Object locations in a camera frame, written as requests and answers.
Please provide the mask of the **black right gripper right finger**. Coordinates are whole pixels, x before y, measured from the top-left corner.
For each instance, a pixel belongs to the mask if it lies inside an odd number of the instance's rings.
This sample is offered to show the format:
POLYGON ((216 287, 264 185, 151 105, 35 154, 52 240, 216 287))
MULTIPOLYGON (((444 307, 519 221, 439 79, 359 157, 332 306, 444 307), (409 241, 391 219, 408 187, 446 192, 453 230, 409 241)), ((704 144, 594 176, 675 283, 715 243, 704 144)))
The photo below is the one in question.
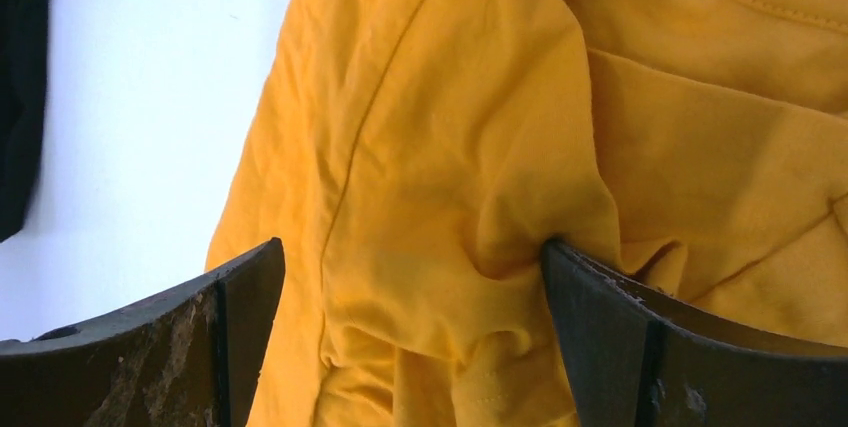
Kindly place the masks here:
POLYGON ((847 351, 709 314, 560 241, 541 252, 546 299, 584 426, 847 422, 847 351))

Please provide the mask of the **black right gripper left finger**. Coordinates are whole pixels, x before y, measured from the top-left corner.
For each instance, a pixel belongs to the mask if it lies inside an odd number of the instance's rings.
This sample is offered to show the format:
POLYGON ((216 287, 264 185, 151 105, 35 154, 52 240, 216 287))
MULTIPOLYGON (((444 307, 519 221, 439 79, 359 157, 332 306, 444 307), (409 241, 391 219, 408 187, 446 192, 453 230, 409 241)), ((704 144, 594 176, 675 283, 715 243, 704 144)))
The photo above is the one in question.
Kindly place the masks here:
POLYGON ((107 314, 1 344, 5 426, 243 426, 284 282, 271 239, 107 314))

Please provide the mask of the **yellow t shirt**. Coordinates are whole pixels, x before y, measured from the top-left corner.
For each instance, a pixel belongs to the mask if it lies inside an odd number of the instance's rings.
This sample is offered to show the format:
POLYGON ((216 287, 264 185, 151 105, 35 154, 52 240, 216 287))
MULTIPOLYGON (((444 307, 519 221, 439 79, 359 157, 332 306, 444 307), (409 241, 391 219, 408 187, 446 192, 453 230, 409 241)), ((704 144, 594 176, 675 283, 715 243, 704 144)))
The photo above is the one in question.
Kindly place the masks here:
POLYGON ((538 254, 847 341, 847 0, 291 0, 209 248, 252 426, 574 426, 538 254))

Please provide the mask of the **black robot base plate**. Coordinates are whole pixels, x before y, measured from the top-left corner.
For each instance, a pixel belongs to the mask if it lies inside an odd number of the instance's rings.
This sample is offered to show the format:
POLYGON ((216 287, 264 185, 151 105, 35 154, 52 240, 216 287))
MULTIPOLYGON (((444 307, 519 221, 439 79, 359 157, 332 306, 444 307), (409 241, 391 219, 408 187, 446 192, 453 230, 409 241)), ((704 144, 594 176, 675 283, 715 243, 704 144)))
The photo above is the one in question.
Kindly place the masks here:
POLYGON ((25 225, 39 178, 49 0, 1 0, 1 240, 25 225))

